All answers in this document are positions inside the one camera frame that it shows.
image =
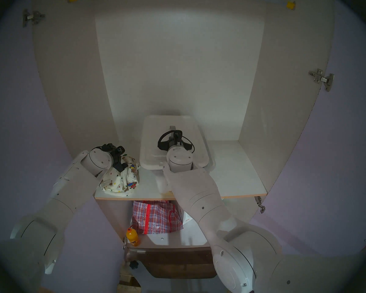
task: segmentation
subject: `cabinet hinge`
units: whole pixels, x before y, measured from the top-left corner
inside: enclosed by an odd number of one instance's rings
[[[23,27],[27,26],[27,22],[31,21],[33,25],[38,24],[45,17],[44,14],[41,14],[39,11],[33,11],[33,13],[29,13],[27,9],[23,10],[22,18],[23,18]]]
[[[255,196],[255,200],[260,208],[260,213],[263,213],[266,207],[262,205],[262,198],[260,196]]]
[[[317,69],[316,71],[309,71],[309,75],[313,77],[313,80],[316,83],[319,84],[320,82],[323,82],[326,91],[329,92],[331,90],[331,87],[333,84],[333,79],[334,79],[333,73],[330,73],[329,76],[324,77],[323,71],[321,69]]]

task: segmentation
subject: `purple wall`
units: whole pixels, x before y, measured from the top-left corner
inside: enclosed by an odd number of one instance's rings
[[[71,161],[39,79],[32,27],[21,25],[24,8],[31,10],[31,0],[16,0],[0,22],[0,241],[47,201]],[[92,198],[70,222],[43,286],[57,293],[115,292],[121,261],[122,243]]]
[[[366,245],[366,25],[339,1],[328,73],[331,92],[321,89],[265,213],[251,221],[285,253],[347,255]]]

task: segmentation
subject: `black cable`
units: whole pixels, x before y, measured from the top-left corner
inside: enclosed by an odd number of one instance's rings
[[[191,153],[194,153],[194,151],[195,151],[195,146],[194,146],[194,144],[192,143],[192,141],[190,141],[187,137],[185,137],[185,136],[182,136],[182,137],[184,137],[186,140],[188,140],[190,143],[191,143],[191,145],[194,147],[194,150],[191,152]]]

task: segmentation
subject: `plastic bottle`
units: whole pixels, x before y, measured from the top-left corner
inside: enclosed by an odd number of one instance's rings
[[[132,228],[127,229],[126,237],[133,246],[138,246],[138,244],[140,243],[140,239],[138,238],[137,231]]]

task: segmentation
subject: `patterned fabric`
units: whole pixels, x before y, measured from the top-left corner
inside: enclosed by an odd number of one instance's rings
[[[171,233],[183,229],[175,205],[168,200],[133,201],[132,222],[138,234]]]

